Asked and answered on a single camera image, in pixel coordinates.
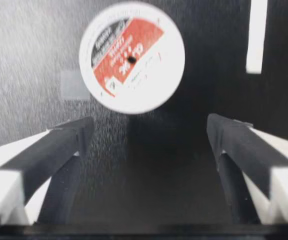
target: black background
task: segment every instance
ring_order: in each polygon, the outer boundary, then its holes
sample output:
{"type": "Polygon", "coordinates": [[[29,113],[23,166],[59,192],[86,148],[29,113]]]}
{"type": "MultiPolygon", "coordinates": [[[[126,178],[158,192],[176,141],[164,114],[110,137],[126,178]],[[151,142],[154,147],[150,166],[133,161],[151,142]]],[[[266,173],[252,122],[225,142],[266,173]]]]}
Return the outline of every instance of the black background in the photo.
{"type": "Polygon", "coordinates": [[[149,1],[178,26],[185,70],[166,104],[135,116],[60,96],[60,72],[79,68],[84,30],[115,2],[0,0],[0,145],[93,116],[71,223],[230,222],[206,117],[216,112],[288,139],[288,1],[268,1],[260,75],[245,71],[249,0],[149,1]]]}

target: red label section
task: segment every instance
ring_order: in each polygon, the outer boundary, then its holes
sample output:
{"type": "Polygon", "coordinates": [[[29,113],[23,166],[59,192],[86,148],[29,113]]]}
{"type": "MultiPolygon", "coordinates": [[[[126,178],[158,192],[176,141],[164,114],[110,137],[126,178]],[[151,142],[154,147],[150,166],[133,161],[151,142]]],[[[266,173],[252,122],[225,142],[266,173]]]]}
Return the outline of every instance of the red label section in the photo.
{"type": "Polygon", "coordinates": [[[105,57],[93,68],[99,84],[113,97],[117,86],[121,86],[135,64],[129,63],[133,56],[138,62],[141,57],[163,35],[155,24],[134,18],[107,51],[105,57]]]}

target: black label section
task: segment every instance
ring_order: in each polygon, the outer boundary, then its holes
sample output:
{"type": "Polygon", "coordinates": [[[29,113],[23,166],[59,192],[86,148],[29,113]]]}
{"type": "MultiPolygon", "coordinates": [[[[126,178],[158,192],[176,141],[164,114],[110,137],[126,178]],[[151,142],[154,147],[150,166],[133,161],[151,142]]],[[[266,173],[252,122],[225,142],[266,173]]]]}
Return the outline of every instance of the black label section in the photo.
{"type": "Polygon", "coordinates": [[[115,39],[125,29],[128,18],[121,19],[106,27],[97,37],[91,54],[91,66],[96,66],[113,44],[115,39]]]}

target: round label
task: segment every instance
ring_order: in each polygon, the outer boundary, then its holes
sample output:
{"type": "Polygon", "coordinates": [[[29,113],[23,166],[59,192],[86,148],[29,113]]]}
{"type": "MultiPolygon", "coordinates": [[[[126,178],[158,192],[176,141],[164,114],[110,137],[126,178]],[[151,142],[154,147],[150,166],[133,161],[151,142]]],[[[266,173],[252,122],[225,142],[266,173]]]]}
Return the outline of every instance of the round label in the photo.
{"type": "Polygon", "coordinates": [[[151,111],[177,89],[185,50],[179,30],[155,6],[127,2],[102,11],[88,26],[79,65],[90,93],[125,114],[151,111]]]}

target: white strip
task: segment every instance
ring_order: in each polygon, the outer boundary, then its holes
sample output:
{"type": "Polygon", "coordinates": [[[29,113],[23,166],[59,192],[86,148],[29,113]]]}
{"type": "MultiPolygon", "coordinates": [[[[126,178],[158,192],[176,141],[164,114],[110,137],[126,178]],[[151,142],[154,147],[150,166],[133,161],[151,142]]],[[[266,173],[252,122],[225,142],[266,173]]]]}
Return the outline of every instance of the white strip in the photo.
{"type": "Polygon", "coordinates": [[[49,131],[47,130],[39,134],[0,146],[0,166],[5,164],[11,158],[18,155],[23,150],[27,149],[29,146],[40,140],[48,133],[49,131]]]}
{"type": "Polygon", "coordinates": [[[0,170],[0,223],[8,222],[16,207],[23,205],[22,176],[18,171],[0,170]]]}
{"type": "Polygon", "coordinates": [[[268,0],[251,0],[246,72],[261,74],[268,0]]]}
{"type": "Polygon", "coordinates": [[[266,132],[250,128],[250,130],[258,135],[261,139],[279,151],[282,155],[288,158],[288,140],[268,134],[266,132]]]}

